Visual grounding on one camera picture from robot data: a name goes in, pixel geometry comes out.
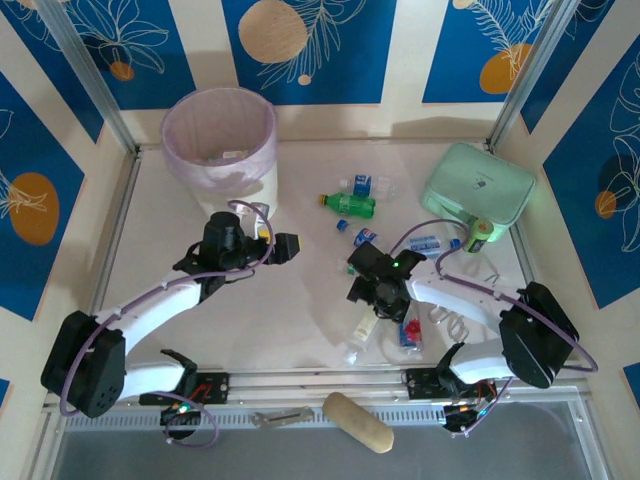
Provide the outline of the mint green zip pouch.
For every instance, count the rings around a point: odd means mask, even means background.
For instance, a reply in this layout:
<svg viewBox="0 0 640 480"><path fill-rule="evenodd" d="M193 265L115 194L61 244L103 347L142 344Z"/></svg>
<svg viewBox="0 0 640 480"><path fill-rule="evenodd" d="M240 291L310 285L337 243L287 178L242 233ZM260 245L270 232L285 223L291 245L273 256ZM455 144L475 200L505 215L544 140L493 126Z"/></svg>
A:
<svg viewBox="0 0 640 480"><path fill-rule="evenodd" d="M425 183L421 205L440 218L492 223L498 241L522 214L535 187L527 170L466 143L452 144Z"/></svg>

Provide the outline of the aluminium frame post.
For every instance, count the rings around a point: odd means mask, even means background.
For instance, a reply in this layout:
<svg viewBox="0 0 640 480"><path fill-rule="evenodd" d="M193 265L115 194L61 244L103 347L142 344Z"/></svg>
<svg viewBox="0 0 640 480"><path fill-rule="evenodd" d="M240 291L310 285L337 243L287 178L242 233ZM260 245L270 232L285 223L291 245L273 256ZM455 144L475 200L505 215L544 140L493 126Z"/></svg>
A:
<svg viewBox="0 0 640 480"><path fill-rule="evenodd" d="M581 0L554 1L486 140L486 150L490 153L495 154L506 138L580 3Z"/></svg>
<svg viewBox="0 0 640 480"><path fill-rule="evenodd" d="M120 109L61 3L58 0L34 0L34 4L74 74L116 139L127 153L136 156L138 146L120 114Z"/></svg>

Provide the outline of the flat metal bracket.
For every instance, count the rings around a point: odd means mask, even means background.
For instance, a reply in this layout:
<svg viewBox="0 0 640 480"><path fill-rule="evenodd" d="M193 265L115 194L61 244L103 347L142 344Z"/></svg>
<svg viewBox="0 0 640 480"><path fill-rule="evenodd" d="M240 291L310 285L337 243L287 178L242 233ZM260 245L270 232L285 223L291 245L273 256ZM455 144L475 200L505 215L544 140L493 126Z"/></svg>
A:
<svg viewBox="0 0 640 480"><path fill-rule="evenodd" d="M279 428L309 422L314 418L310 407L297 407L281 411L254 412L251 423L256 428Z"/></svg>

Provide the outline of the clear bottle light blue label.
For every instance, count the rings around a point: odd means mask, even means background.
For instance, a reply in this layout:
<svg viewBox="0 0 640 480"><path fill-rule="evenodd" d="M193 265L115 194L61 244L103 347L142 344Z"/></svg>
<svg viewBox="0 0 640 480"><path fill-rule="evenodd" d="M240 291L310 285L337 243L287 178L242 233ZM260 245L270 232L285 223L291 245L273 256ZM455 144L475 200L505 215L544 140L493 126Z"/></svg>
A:
<svg viewBox="0 0 640 480"><path fill-rule="evenodd" d="M410 237L405 243L407 250L432 259L437 259L443 253L460 246L461 242L458 238L447 239L437 235Z"/></svg>

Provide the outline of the pink plastic bin liner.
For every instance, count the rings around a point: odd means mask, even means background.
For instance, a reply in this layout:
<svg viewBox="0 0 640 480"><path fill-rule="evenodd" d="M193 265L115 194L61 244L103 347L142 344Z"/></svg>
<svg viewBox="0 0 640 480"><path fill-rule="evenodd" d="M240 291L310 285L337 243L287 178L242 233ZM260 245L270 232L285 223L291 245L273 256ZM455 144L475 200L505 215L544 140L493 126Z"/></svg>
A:
<svg viewBox="0 0 640 480"><path fill-rule="evenodd" d="M218 87L183 97L166 113L160 133L169 172L192 188L242 192L276 164L275 108L247 89Z"/></svg>

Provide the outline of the cream waste bin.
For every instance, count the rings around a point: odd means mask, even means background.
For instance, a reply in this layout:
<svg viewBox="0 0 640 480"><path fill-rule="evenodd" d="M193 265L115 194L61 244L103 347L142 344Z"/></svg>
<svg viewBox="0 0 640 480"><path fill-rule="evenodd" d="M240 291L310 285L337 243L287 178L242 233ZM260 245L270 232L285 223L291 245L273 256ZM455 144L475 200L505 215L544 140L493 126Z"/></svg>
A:
<svg viewBox="0 0 640 480"><path fill-rule="evenodd" d="M234 170L226 178L230 181L227 189L192 187L191 191L206 215L229 209L228 202L241 200L246 203L258 203L268 206L267 217L272 219L278 208L278 173L274 164L269 171L249 186L243 184L244 171Z"/></svg>

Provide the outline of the black controller board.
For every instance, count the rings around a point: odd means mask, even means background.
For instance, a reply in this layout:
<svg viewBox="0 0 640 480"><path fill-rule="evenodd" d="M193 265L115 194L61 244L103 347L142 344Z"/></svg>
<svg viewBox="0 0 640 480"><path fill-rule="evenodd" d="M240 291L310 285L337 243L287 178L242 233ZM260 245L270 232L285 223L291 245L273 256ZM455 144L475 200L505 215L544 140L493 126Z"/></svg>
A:
<svg viewBox="0 0 640 480"><path fill-rule="evenodd" d="M160 425L163 427L198 426L201 412L186 403L176 403L160 413Z"/></svg>
<svg viewBox="0 0 640 480"><path fill-rule="evenodd" d="M452 434L471 431L491 411L494 403L445 406L444 428Z"/></svg>

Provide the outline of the clear Pepsi bottle blue cap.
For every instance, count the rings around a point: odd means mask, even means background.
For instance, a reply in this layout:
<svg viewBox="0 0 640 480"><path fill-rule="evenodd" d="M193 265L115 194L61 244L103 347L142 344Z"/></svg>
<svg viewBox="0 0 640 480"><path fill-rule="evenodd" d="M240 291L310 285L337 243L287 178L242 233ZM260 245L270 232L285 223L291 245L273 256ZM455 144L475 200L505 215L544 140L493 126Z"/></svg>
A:
<svg viewBox="0 0 640 480"><path fill-rule="evenodd" d="M384 251L386 244L382 238L373 230L360 223L350 222L341 219L336 224L337 231L349 241L350 245L359 247L364 243L370 243L378 250Z"/></svg>

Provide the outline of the clear bottle red flower label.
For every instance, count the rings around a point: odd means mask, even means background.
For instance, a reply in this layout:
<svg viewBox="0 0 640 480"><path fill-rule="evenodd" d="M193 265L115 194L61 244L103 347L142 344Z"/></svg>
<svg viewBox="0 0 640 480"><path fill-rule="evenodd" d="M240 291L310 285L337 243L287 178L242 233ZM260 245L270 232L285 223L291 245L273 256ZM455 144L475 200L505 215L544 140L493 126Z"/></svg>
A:
<svg viewBox="0 0 640 480"><path fill-rule="evenodd" d="M417 353L423 348L420 312L415 305L409 306L398 327L398 341L400 348L407 353Z"/></svg>

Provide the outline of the Pocari Sweat clear bottle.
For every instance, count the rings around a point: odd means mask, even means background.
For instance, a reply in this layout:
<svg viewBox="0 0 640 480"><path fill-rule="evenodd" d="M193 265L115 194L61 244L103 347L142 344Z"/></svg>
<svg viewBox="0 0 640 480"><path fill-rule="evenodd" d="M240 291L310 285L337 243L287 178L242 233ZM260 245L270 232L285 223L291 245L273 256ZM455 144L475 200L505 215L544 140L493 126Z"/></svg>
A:
<svg viewBox="0 0 640 480"><path fill-rule="evenodd" d="M388 201L396 191L396 181L387 176L354 175L340 180L343 193L376 201Z"/></svg>

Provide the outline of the green Sprite bottle yellow cap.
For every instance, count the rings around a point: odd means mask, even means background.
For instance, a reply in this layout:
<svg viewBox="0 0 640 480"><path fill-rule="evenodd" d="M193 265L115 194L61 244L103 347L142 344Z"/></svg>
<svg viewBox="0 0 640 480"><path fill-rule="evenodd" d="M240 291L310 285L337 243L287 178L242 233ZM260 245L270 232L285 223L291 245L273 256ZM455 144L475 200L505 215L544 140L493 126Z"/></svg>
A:
<svg viewBox="0 0 640 480"><path fill-rule="evenodd" d="M356 216L371 219L375 213L376 201L368 197L359 197L344 193L321 194L318 203L342 216Z"/></svg>

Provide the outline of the beige foam roll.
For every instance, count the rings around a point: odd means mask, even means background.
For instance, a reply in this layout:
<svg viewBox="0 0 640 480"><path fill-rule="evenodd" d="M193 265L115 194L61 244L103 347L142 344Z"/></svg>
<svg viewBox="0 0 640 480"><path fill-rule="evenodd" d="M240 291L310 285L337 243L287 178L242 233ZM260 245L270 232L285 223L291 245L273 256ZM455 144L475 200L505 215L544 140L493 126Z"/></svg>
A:
<svg viewBox="0 0 640 480"><path fill-rule="evenodd" d="M331 393L322 410L332 423L371 451L384 454L392 450L392 428L342 393Z"/></svg>

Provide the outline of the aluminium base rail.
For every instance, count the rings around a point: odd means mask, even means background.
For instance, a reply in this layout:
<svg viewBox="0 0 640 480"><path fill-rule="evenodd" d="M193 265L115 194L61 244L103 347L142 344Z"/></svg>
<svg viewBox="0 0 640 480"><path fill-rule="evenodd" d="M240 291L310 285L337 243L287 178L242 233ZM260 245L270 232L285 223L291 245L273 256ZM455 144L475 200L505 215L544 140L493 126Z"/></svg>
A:
<svg viewBox="0 0 640 480"><path fill-rule="evenodd" d="M247 407L318 406L339 392L367 405L427 402L436 405L475 404L497 396L489 381L450 393L431 368L298 372L235 372L198 370L169 361L102 373L78 372L69 386L66 373L43 373L42 385L60 398L71 414L104 415L119 402L169 407L189 400L200 405Z"/></svg>

